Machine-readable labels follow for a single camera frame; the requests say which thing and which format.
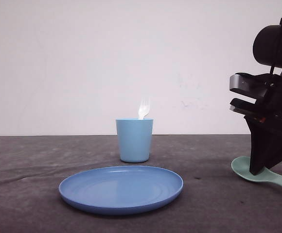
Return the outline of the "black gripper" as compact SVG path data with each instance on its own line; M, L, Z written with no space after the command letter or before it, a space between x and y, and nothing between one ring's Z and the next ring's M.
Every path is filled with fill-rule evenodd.
M251 132L249 171L253 175L263 167L272 168L282 162L282 72L261 74L258 81L266 89L264 97L257 101L262 117L245 116Z

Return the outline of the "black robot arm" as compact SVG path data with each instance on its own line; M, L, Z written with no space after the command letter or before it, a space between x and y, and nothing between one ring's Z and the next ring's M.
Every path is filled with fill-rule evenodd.
M271 67L265 95L255 102L254 113L244 117L251 132L249 171L257 175L282 162L282 18L279 25L258 33L253 54L258 63Z

